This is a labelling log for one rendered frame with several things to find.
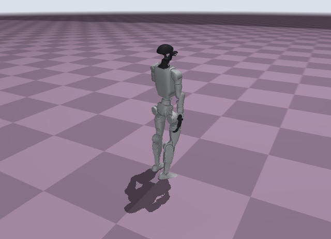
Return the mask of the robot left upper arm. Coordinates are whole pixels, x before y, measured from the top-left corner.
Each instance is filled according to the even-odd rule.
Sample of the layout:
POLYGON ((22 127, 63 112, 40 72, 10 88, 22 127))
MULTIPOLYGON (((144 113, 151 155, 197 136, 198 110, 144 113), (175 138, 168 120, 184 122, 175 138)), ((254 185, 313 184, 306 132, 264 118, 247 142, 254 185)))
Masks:
POLYGON ((152 81, 154 81, 154 82, 155 82, 154 68, 155 68, 156 64, 158 64, 158 63, 154 63, 153 65, 151 65, 152 81))

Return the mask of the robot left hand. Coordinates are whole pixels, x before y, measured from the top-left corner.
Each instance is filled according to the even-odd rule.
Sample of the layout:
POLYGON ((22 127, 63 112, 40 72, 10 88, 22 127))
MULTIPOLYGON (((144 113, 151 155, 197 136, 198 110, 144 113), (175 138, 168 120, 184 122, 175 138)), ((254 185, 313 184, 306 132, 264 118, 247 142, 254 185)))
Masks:
MULTIPOLYGON (((176 56, 175 54, 177 54, 178 52, 177 51, 173 51, 172 52, 172 56, 176 56)), ((168 56, 168 58, 170 58, 170 55, 168 56)), ((169 63, 170 61, 168 61, 168 63, 169 63)))

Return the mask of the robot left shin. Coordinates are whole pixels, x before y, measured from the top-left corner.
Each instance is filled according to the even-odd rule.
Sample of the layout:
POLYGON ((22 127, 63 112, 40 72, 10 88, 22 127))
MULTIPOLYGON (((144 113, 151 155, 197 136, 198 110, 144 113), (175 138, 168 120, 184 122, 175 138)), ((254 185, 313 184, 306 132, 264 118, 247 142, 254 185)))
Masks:
MULTIPOLYGON (((153 135, 153 137, 154 137, 154 135, 153 135)), ((152 137, 152 141, 153 141, 153 137, 152 137)), ((160 154, 162 152, 162 142, 160 144, 156 144, 153 142, 152 149, 153 149, 153 154, 155 157, 155 165, 157 164, 157 166, 159 166, 160 165, 160 154)))

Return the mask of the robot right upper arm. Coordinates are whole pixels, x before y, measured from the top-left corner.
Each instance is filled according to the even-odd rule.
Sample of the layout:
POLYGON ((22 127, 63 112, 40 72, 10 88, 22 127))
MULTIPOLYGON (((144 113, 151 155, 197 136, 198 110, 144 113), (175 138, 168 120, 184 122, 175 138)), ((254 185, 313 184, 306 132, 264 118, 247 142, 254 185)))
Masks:
POLYGON ((175 97, 177 99, 179 99, 179 96, 182 91, 182 78, 183 78, 183 75, 181 73, 181 71, 179 70, 176 70, 176 69, 172 69, 171 70, 171 78, 174 80, 174 88, 175 88, 175 97))

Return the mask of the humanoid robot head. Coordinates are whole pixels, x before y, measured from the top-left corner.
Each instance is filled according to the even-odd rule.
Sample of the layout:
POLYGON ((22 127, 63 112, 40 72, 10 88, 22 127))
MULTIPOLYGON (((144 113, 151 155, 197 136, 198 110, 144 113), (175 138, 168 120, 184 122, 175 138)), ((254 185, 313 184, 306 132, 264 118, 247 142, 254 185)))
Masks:
POLYGON ((158 65, 159 68, 168 68, 168 61, 172 59, 172 52, 173 52, 173 47, 169 44, 162 44, 158 47, 157 53, 164 55, 164 58, 161 61, 161 64, 158 65), (166 54, 170 54, 170 58, 167 57, 166 54))

